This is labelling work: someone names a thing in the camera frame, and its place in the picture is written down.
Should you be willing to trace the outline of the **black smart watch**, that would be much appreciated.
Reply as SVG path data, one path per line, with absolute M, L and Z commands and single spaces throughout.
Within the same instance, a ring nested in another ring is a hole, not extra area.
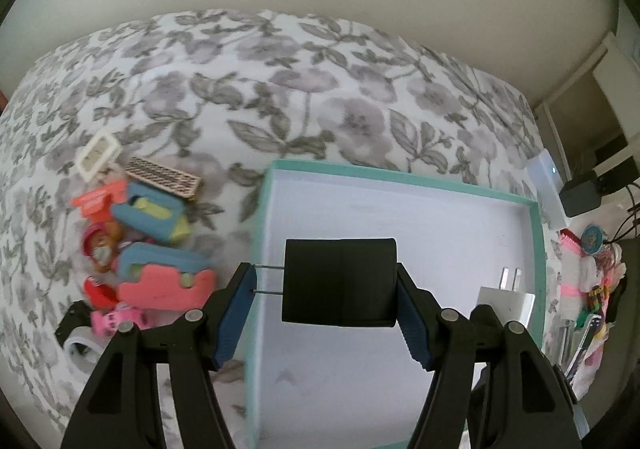
M 54 332 L 68 362 L 85 375 L 93 371 L 110 342 L 108 337 L 93 331 L 91 313 L 84 301 L 73 302 Z

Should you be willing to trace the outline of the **pink smart watch band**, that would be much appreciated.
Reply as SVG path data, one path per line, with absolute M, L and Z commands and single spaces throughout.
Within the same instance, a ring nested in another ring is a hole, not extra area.
M 100 336 L 112 336 L 123 322 L 132 322 L 139 329 L 149 327 L 145 313 L 139 308 L 116 308 L 108 313 L 96 310 L 90 313 L 91 327 Z

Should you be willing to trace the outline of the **white charger with cable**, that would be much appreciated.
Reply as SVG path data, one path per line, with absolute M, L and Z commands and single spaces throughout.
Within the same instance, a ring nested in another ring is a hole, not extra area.
M 481 287 L 476 304 L 490 306 L 503 325 L 518 321 L 524 327 L 528 327 L 533 316 L 536 296 L 521 289 L 522 278 L 521 268 L 516 267 L 511 275 L 510 269 L 504 267 L 498 287 Z

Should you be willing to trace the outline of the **red white tube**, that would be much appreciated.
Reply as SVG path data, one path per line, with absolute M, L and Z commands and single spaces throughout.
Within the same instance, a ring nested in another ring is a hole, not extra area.
M 114 287 L 99 281 L 93 276 L 88 277 L 84 285 L 85 295 L 87 295 L 91 305 L 99 310 L 112 310 L 119 303 L 117 292 Z

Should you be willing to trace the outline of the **pink blue case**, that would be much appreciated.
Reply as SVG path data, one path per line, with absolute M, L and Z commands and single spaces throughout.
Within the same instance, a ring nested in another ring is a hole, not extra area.
M 116 265 L 116 294 L 132 307 L 165 311 L 201 308 L 215 291 L 208 258 L 188 250 L 137 242 Z

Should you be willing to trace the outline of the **paw patrol dog toy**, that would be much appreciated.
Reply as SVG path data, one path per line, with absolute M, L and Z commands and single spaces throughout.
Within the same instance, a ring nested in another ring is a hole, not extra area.
M 108 273 L 112 269 L 122 238 L 122 226 L 115 221 L 94 223 L 85 230 L 81 249 L 97 273 Z

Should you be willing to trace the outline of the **blue case yellow insert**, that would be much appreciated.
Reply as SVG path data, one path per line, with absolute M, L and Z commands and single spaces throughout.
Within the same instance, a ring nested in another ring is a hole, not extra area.
M 140 183 L 126 185 L 125 201 L 111 204 L 115 221 L 163 244 L 179 244 L 191 235 L 184 202 Z

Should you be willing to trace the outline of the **black power adapter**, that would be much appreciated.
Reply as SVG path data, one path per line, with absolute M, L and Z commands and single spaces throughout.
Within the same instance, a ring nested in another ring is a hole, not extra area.
M 392 328 L 397 245 L 386 239 L 288 239 L 281 320 L 299 325 Z

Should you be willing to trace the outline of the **greek key pattern lighter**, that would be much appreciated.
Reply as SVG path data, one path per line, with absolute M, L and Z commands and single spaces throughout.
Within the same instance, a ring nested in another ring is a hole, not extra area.
M 131 157 L 125 173 L 140 183 L 184 200 L 194 199 L 202 184 L 201 177 L 142 157 Z

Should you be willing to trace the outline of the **white plastic socket frame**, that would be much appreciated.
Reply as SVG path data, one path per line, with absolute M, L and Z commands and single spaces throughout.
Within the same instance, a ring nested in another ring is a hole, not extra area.
M 114 163 L 121 152 L 119 140 L 103 128 L 91 137 L 84 148 L 77 151 L 76 169 L 81 178 L 90 183 Z

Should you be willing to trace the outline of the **colourful toy pile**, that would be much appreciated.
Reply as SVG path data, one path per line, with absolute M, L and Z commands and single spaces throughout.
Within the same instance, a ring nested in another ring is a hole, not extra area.
M 581 235 L 560 231 L 562 268 L 558 316 L 551 327 L 551 360 L 560 366 L 577 398 L 587 395 L 615 325 L 614 299 L 626 285 L 620 243 L 588 226 Z

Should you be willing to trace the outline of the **orange plastic clip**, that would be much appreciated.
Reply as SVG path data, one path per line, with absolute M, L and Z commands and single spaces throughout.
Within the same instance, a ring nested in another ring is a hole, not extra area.
M 81 215 L 91 223 L 109 222 L 112 219 L 111 206 L 125 203 L 126 191 L 126 180 L 116 180 L 73 198 L 72 206 L 80 209 Z

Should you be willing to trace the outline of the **black adapter on shelf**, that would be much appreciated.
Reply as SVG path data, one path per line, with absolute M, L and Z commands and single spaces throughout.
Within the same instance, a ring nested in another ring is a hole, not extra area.
M 576 217 L 597 209 L 601 205 L 602 196 L 596 172 L 589 171 L 569 180 L 562 187 L 559 196 L 567 217 Z

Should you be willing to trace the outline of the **white shelf unit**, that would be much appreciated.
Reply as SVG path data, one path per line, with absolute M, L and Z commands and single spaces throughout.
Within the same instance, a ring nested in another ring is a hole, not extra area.
M 639 24 L 624 0 L 591 50 L 534 103 L 562 180 L 639 160 Z

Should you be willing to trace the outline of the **floral grey white blanket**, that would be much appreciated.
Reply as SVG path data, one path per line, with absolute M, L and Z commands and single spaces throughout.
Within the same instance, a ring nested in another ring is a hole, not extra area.
M 26 73 L 1 117 L 3 391 L 58 447 L 84 386 L 54 332 L 89 264 L 77 152 L 99 130 L 125 157 L 203 180 L 188 247 L 228 280 L 250 250 L 268 166 L 347 163 L 533 198 L 541 139 L 525 97 L 461 60 L 364 24 L 206 10 L 119 24 Z

